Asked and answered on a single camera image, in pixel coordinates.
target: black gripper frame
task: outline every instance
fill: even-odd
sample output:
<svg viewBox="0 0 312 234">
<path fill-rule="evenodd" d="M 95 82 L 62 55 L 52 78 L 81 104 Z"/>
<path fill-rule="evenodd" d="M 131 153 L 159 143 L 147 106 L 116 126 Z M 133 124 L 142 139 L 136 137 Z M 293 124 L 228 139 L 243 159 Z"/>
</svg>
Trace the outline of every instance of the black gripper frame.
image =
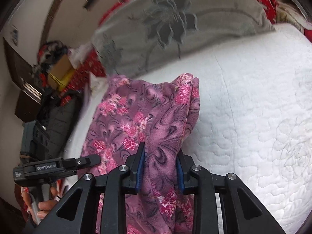
<svg viewBox="0 0 312 234">
<path fill-rule="evenodd" d="M 126 234 L 125 195 L 137 194 L 144 169 L 144 142 L 108 174 L 82 176 L 37 226 L 34 234 L 94 234 L 101 193 L 105 193 L 101 234 Z"/>
<path fill-rule="evenodd" d="M 38 225 L 34 234 L 93 234 L 101 193 L 105 193 L 100 234 L 126 234 L 125 194 L 137 194 L 144 143 L 125 166 L 106 175 L 85 174 Z M 219 193 L 224 234 L 285 234 L 247 186 L 233 173 L 211 174 L 182 151 L 177 172 L 183 194 L 195 194 L 193 234 L 218 234 L 215 193 Z"/>
<path fill-rule="evenodd" d="M 217 234 L 215 193 L 221 201 L 224 234 L 285 234 L 282 227 L 258 198 L 234 173 L 211 174 L 195 165 L 192 157 L 180 150 L 177 157 L 179 188 L 195 194 L 193 234 Z"/>
<path fill-rule="evenodd" d="M 77 170 L 90 168 L 101 162 L 97 154 L 79 159 L 49 159 L 29 162 L 13 169 L 14 182 L 22 187 L 52 184 L 58 179 L 73 176 Z"/>
</svg>

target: gray pillow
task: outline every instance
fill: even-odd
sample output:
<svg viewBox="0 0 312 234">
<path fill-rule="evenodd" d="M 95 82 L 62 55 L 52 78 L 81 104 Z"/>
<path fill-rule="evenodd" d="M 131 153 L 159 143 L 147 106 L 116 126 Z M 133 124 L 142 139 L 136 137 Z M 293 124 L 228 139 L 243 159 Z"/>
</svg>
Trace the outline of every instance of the gray pillow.
<svg viewBox="0 0 312 234">
<path fill-rule="evenodd" d="M 92 43 L 107 74 L 133 77 L 224 39 L 271 30 L 256 0 L 131 0 Z"/>
</svg>

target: plastic bag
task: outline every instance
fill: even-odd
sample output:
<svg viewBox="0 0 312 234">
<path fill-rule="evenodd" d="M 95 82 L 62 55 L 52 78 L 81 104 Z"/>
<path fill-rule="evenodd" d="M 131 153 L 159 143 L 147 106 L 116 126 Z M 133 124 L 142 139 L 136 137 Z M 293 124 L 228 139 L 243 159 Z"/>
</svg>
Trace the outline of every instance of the plastic bag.
<svg viewBox="0 0 312 234">
<path fill-rule="evenodd" d="M 78 48 L 70 48 L 68 52 L 68 58 L 74 69 L 77 69 L 87 58 L 88 53 L 92 50 L 93 46 L 91 42 L 87 42 L 79 46 Z"/>
</svg>

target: bed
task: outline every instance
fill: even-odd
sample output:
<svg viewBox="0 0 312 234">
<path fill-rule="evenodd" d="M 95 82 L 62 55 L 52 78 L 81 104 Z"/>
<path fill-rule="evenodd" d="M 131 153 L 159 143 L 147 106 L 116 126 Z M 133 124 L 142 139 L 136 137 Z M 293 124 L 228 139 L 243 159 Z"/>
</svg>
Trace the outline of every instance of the bed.
<svg viewBox="0 0 312 234">
<path fill-rule="evenodd" d="M 285 232 L 296 233 L 312 208 L 312 44 L 289 24 L 275 28 L 207 47 L 139 79 L 198 77 L 200 114 L 184 153 L 212 173 L 236 173 Z M 92 93 L 65 158 L 80 156 L 106 89 L 103 82 Z M 67 179 L 67 189 L 76 180 Z"/>
</svg>

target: gray floral pattern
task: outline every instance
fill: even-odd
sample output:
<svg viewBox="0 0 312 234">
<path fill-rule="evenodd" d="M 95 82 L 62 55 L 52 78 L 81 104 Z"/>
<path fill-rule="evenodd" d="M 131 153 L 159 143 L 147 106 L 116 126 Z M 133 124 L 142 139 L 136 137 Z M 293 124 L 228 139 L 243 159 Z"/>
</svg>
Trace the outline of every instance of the gray floral pattern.
<svg viewBox="0 0 312 234">
<path fill-rule="evenodd" d="M 117 48 L 115 42 L 107 35 L 103 35 L 102 48 L 98 53 L 102 65 L 107 69 L 107 73 L 112 74 L 116 72 L 116 66 L 121 60 L 122 48 Z"/>
<path fill-rule="evenodd" d="M 197 30 L 197 17 L 187 10 L 190 0 L 152 0 L 153 5 L 145 11 L 143 24 L 148 28 L 147 38 L 157 38 L 165 49 L 172 40 L 183 44 L 187 30 Z"/>
</svg>

